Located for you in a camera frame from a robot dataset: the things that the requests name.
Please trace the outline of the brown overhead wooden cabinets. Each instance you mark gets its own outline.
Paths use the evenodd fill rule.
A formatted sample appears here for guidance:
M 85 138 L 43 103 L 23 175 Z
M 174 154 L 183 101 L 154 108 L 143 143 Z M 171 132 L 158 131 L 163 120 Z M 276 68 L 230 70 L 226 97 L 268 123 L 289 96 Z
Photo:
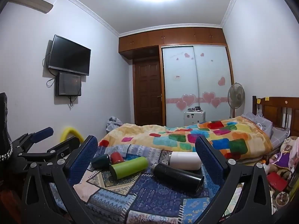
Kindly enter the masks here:
M 157 56 L 159 46 L 200 44 L 226 44 L 221 28 L 180 27 L 152 30 L 119 38 L 119 53 L 132 60 Z

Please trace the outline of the black thermos bottle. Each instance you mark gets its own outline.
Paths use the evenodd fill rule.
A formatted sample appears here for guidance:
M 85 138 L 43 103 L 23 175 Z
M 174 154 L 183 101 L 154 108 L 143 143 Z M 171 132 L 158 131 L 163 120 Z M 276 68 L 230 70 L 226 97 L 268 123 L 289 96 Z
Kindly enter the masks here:
M 173 168 L 163 163 L 153 164 L 151 172 L 160 183 L 191 196 L 199 195 L 204 184 L 203 175 Z

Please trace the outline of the wooden headboard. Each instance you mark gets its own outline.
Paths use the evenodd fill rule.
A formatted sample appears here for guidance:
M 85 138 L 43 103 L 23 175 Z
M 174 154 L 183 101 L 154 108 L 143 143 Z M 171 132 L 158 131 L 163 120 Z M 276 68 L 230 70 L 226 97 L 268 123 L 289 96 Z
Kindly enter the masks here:
M 252 112 L 261 110 L 264 118 L 272 121 L 274 127 L 290 130 L 291 136 L 298 136 L 298 97 L 252 97 Z

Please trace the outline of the green thermos bottle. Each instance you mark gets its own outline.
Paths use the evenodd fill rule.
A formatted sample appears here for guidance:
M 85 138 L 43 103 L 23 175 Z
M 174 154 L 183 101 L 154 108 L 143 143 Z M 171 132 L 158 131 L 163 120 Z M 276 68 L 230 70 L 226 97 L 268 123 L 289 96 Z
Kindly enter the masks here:
M 114 180 L 119 180 L 147 169 L 149 162 L 145 157 L 138 157 L 110 166 L 110 174 Z

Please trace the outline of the red cup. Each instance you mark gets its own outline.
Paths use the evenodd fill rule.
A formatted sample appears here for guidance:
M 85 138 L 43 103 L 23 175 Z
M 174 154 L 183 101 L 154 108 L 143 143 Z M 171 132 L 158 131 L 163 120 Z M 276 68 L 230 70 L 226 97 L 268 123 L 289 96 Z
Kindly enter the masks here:
M 124 158 L 122 157 L 122 155 L 119 152 L 113 152 L 110 155 L 110 160 L 111 160 L 112 165 L 124 162 Z

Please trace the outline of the white bedside cabinet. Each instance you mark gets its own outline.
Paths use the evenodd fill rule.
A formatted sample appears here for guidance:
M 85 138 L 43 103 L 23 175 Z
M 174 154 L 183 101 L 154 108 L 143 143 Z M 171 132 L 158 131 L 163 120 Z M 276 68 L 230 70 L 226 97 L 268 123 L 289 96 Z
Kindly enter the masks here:
M 200 124 L 205 122 L 205 111 L 186 111 L 184 112 L 184 126 Z

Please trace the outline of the yellow foam tube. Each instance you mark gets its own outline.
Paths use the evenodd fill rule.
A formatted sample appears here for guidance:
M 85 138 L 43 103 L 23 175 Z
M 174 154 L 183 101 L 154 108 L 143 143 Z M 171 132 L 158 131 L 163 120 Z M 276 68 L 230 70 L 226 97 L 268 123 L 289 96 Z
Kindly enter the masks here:
M 62 132 L 62 135 L 60 137 L 60 142 L 64 142 L 65 140 L 68 139 L 69 136 L 75 136 L 76 138 L 79 139 L 80 143 L 84 142 L 83 136 L 73 127 L 67 127 L 64 129 Z

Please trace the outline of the wall mounted black television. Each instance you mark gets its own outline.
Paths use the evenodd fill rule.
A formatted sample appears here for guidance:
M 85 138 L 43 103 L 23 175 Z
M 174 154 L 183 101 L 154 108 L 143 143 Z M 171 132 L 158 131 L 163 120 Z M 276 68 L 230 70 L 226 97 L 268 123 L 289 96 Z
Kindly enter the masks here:
M 90 74 L 91 49 L 59 35 L 54 35 L 49 69 L 88 76 Z

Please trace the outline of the grey pillow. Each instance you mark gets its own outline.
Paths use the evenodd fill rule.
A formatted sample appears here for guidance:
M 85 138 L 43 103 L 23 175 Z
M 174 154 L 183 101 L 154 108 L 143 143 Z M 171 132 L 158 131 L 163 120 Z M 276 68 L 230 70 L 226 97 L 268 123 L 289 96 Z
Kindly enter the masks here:
M 252 112 L 242 114 L 242 117 L 251 120 L 260 130 L 270 137 L 273 148 L 280 147 L 289 137 L 289 130 L 275 127 L 272 121 L 264 118 L 262 115 L 254 115 Z

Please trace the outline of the dark green cup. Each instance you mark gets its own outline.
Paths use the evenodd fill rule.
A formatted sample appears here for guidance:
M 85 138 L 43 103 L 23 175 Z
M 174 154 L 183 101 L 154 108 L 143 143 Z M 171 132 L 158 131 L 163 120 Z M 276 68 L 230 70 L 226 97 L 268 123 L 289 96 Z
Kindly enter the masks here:
M 101 169 L 101 170 L 109 169 L 109 167 L 111 165 L 110 157 L 108 154 L 103 154 L 103 155 L 94 157 L 91 160 L 91 164 L 94 169 Z

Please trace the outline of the brown wooden door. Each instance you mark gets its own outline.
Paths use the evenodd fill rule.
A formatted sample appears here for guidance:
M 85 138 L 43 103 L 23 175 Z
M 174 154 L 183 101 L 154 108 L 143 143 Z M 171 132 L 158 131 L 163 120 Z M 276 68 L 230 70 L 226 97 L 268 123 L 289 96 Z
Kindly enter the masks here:
M 133 97 L 136 125 L 163 124 L 159 57 L 133 60 Z

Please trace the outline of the red box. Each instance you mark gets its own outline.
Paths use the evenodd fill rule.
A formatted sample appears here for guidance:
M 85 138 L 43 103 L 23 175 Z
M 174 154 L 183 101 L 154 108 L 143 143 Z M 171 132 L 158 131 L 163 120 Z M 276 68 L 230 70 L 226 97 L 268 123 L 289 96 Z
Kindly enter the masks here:
M 266 178 L 269 185 L 276 191 L 283 192 L 287 186 L 287 180 L 279 176 L 276 172 L 269 173 Z

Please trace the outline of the standing electric fan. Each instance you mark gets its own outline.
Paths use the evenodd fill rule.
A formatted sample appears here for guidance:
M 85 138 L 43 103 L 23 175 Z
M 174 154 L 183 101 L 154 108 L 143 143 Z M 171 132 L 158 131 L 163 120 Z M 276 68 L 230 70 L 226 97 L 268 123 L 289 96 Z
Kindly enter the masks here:
M 230 118 L 235 117 L 235 110 L 240 108 L 244 102 L 244 88 L 239 83 L 234 83 L 228 91 L 228 104 L 230 107 Z

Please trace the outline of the small black wall monitor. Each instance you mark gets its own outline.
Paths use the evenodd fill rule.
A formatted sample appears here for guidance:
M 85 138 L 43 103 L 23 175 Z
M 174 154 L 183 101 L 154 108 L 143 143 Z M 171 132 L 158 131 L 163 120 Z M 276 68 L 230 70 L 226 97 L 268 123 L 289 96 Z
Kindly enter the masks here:
M 55 96 L 81 96 L 82 80 L 80 75 L 59 72 L 55 78 Z

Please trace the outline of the frosted sliding wardrobe with hearts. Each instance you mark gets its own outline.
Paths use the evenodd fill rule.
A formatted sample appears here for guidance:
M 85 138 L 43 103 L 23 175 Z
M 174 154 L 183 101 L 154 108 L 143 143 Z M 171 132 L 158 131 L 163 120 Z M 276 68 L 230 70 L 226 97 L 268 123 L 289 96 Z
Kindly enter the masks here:
M 170 46 L 162 56 L 166 126 L 184 126 L 186 111 L 205 111 L 205 122 L 230 117 L 232 79 L 225 46 Z

